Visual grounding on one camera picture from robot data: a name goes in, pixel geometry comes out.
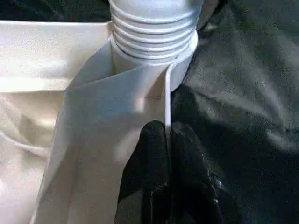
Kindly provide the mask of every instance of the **white plastic sheet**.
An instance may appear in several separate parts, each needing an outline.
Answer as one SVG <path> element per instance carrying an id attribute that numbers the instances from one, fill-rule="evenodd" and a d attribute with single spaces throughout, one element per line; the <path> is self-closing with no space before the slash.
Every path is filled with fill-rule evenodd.
<path id="1" fill-rule="evenodd" d="M 34 224 L 113 223 L 124 165 L 151 120 L 170 125 L 170 92 L 197 47 L 171 64 L 138 65 L 113 46 L 93 55 L 66 90 Z"/>

